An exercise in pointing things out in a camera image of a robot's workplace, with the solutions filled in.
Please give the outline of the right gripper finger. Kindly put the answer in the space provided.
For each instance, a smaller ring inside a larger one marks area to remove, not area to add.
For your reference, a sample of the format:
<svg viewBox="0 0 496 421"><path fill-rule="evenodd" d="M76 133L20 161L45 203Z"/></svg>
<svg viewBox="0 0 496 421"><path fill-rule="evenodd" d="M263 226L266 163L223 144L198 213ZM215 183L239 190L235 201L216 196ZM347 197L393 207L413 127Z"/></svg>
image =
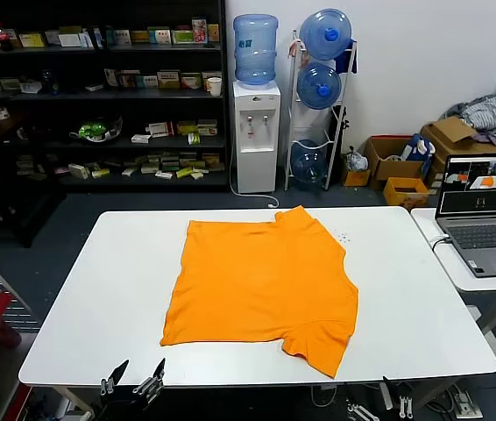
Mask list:
<svg viewBox="0 0 496 421"><path fill-rule="evenodd" d="M366 407L357 403L348 403L347 412L350 419L362 421L379 421L379 417L372 414Z"/></svg>
<svg viewBox="0 0 496 421"><path fill-rule="evenodd" d="M389 417L413 417L413 399L385 376L381 382L381 395Z"/></svg>

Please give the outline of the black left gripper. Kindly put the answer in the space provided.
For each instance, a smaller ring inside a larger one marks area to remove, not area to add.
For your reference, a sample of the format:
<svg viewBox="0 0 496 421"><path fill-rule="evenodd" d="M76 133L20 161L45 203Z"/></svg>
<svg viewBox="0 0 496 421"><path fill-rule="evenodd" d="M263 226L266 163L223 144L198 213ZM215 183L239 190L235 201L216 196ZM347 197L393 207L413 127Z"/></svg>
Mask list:
<svg viewBox="0 0 496 421"><path fill-rule="evenodd" d="M132 393L113 393L129 364L128 360L117 366L101 380L101 419L146 419L152 402L163 389L166 359L163 358L152 376L145 379Z"/></svg>

